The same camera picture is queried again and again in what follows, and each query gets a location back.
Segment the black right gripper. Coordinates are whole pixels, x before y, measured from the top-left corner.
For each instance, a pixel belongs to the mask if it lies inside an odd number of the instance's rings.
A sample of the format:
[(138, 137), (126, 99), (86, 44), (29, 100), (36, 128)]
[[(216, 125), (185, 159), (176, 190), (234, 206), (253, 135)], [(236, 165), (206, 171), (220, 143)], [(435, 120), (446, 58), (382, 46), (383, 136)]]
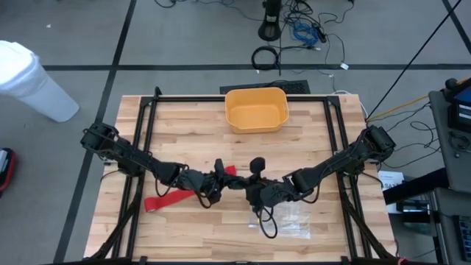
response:
[(273, 208), (279, 203), (291, 199), (290, 190), (286, 182), (270, 180), (261, 176), (261, 172), (266, 168), (266, 161), (262, 157), (254, 158), (249, 163), (249, 170), (252, 176), (247, 178), (244, 186), (246, 200), (252, 207), (253, 212), (259, 212), (263, 208)]

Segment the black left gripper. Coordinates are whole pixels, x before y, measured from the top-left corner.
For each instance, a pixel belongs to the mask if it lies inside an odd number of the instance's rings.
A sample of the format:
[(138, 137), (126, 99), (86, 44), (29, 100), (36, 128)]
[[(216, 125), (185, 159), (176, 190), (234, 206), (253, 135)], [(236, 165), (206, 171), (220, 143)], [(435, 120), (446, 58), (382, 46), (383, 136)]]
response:
[(190, 189), (194, 191), (200, 205), (213, 205), (217, 203), (222, 196), (222, 190), (228, 187), (233, 181), (232, 188), (245, 188), (245, 177), (237, 177), (228, 174), (224, 169), (222, 159), (216, 159), (214, 170), (209, 173), (199, 172), (189, 169), (187, 171), (187, 181)]

